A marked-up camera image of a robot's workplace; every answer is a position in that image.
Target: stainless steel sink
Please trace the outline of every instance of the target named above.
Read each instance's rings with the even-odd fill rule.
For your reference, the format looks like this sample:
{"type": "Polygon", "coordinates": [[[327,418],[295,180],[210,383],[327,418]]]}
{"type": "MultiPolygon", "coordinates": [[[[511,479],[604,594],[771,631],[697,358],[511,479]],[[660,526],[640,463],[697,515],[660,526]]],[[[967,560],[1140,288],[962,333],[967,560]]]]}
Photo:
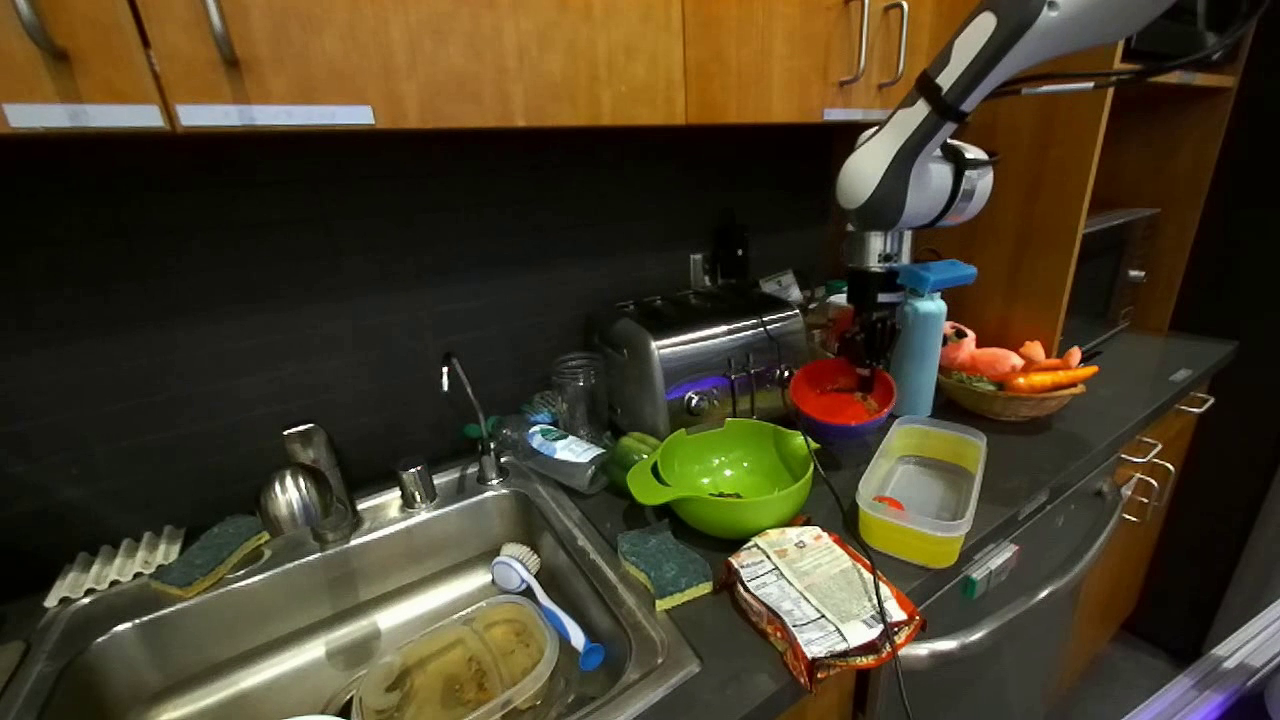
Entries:
{"type": "Polygon", "coordinates": [[[338,710],[398,637],[496,594],[489,560],[510,540],[540,550],[548,592],[608,648],[608,665],[584,674],[566,643],[536,710],[637,716],[697,672],[677,629],[548,483],[504,479],[412,513],[399,491],[382,491],[361,515],[350,542],[283,542],[198,598],[129,585],[48,611],[0,716],[338,710]]]}

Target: blue bottle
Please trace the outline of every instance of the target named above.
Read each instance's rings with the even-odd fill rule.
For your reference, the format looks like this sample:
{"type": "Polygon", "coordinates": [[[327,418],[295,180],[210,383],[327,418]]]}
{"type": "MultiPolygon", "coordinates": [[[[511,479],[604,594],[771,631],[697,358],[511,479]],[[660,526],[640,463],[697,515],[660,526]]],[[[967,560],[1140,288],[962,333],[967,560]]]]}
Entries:
{"type": "Polygon", "coordinates": [[[942,290],[967,288],[974,265],[932,261],[902,269],[898,282],[904,302],[898,313],[898,342],[887,353],[887,374],[898,379],[898,415],[932,415],[936,362],[945,353],[948,301],[942,290]]]}

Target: lid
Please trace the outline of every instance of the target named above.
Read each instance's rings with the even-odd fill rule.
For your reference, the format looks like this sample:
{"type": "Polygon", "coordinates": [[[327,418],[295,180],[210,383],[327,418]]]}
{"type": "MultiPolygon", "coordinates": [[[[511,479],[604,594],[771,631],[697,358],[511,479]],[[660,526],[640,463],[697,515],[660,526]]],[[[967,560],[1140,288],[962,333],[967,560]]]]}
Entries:
{"type": "Polygon", "coordinates": [[[948,290],[976,282],[976,269],[966,261],[910,265],[898,271],[898,282],[904,282],[910,290],[948,290]]]}

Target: dish rack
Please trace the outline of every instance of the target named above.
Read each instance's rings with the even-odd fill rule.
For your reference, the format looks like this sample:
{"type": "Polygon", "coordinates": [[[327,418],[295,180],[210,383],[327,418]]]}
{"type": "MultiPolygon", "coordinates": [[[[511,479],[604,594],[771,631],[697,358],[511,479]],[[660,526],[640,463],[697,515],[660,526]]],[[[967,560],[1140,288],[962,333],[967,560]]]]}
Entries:
{"type": "Polygon", "coordinates": [[[166,523],[162,533],[124,537],[103,542],[98,555],[79,550],[48,587],[45,611],[78,603],[115,585],[154,575],[162,565],[174,565],[186,548],[186,526],[166,523]]]}

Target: green bowl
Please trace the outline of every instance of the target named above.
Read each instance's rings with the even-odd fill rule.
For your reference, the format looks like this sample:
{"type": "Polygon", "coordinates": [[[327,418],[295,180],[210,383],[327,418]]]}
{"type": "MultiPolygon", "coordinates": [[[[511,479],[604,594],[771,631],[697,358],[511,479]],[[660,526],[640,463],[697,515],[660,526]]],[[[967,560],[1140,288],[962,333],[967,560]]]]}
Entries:
{"type": "Polygon", "coordinates": [[[648,506],[672,503],[705,537],[743,540],[807,503],[814,449],[806,432],[763,418],[672,432],[631,463],[629,491],[648,506]]]}

